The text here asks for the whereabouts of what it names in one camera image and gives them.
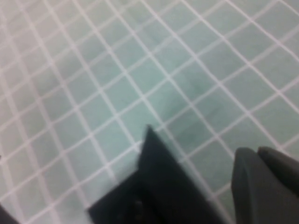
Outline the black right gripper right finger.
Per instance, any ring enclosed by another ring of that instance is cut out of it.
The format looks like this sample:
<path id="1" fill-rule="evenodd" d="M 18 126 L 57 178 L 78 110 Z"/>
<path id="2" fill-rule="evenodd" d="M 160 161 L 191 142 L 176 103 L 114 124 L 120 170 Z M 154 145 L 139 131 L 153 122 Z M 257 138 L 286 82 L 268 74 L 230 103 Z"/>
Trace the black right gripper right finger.
<path id="1" fill-rule="evenodd" d="M 299 196 L 299 162 L 270 147 L 259 147 L 257 154 L 278 180 Z"/>

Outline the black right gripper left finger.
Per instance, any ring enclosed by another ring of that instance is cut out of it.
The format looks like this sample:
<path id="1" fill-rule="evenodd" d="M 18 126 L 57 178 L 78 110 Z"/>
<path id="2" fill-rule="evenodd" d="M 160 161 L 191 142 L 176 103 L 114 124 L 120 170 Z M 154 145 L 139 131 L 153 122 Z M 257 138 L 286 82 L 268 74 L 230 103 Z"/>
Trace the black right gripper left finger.
<path id="1" fill-rule="evenodd" d="M 257 152 L 235 152 L 231 189 L 238 224 L 297 224 L 299 196 L 285 187 Z"/>

